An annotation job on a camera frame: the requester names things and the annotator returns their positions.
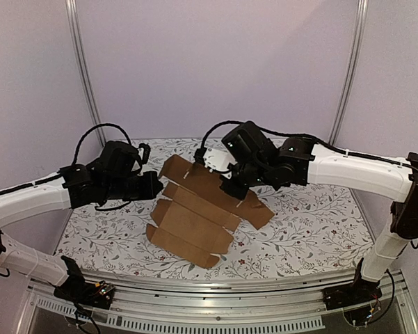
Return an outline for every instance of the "white table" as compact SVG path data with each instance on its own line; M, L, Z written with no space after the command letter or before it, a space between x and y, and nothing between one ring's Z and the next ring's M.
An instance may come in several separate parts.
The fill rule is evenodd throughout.
M191 160L198 139L146 140L149 167L160 170L172 154ZM218 140L208 146L220 147ZM256 231L242 222L229 253L214 268L201 269L151 244L145 236L154 200L122 210L76 209L56 253L79 266L101 272L190 280L238 280L301 276L353 268L373 242L349 189L291 186L274 192L254 188L275 217Z

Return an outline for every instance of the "cardboard flap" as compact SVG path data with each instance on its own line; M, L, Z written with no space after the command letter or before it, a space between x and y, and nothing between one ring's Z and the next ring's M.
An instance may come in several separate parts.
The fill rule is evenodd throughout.
M150 216L161 230L209 253L226 254L233 241L221 226L170 200L158 200Z
M213 205L198 195L186 190L181 186L169 182L164 189L164 196L173 199L176 203L187 209L213 221L219 226L224 226L228 230L235 232L241 219L220 207Z
M219 261L219 257L150 224L147 225L147 238L153 244L202 268L212 268Z
M153 221L158 226L160 226L161 222L164 220L164 216L166 215L167 210L171 204L172 203L169 200L158 199L156 207L150 214L150 217L152 217Z
M219 189L221 180L218 174L210 173L204 166L192 164L179 155L167 159L159 175L198 194L211 204L246 219L256 229L265 226L274 215L264 203L259 201L253 191L249 191L246 199L241 202Z

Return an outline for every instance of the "white wall panel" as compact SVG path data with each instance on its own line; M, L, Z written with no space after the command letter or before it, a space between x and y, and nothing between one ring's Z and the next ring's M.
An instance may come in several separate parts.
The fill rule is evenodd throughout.
M328 136L357 0L81 0L77 8L102 120L132 137L202 136L226 119Z
M418 153L418 0L370 1L359 65L338 145L385 156ZM382 230L390 202L360 193L371 227ZM418 250L396 263L418 311Z
M64 0L0 0L0 189L71 163L91 126ZM80 161L99 152L95 136ZM67 211L16 223L6 232L45 252L55 249ZM13 333L28 280L0 278L0 334Z

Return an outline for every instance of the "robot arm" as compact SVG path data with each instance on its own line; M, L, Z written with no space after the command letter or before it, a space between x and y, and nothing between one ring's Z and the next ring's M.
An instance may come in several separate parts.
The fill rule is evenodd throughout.
M107 200L155 198L163 185L156 172L140 174L150 152L148 145L142 148L140 157L138 149L130 144L109 141L100 157L87 166L64 167L46 178L0 191L0 268L51 283L57 287L55 295L60 298L108 308L112 286L86 283L73 259L41 253L2 233L1 229L43 212L75 209L94 202L103 205ZM92 299L83 293L86 289L93 291Z
M250 121L233 129L222 142L229 152L199 149L195 158L218 171L221 189L240 200L252 186L267 184L278 190L308 183L345 186L392 199L392 217L358 264L354 282L323 292L328 309L381 296L378 285L384 272L418 238L418 154L410 153L404 159L331 150L309 136L288 138L277 148Z

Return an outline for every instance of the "floral tablecloth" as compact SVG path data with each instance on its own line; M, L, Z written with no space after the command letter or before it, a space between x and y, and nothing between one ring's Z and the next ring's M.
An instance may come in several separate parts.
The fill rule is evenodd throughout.
M200 144L197 139L145 142L152 147L145 170L160 170L172 154L192 160ZM217 140L208 140L207 145L222 147ZM260 230L242 222L234 233L229 253L221 255L221 261L211 269L197 267L147 240L145 228L153 223L150 211L155 200L133 202L112 212L97 212L94 205L76 209L56 253L73 257L80 266L92 270L147 277L228 280L347 269L355 266L373 244L348 189L309 185L291 186L278 192L268 186L254 190L275 212L275 217Z

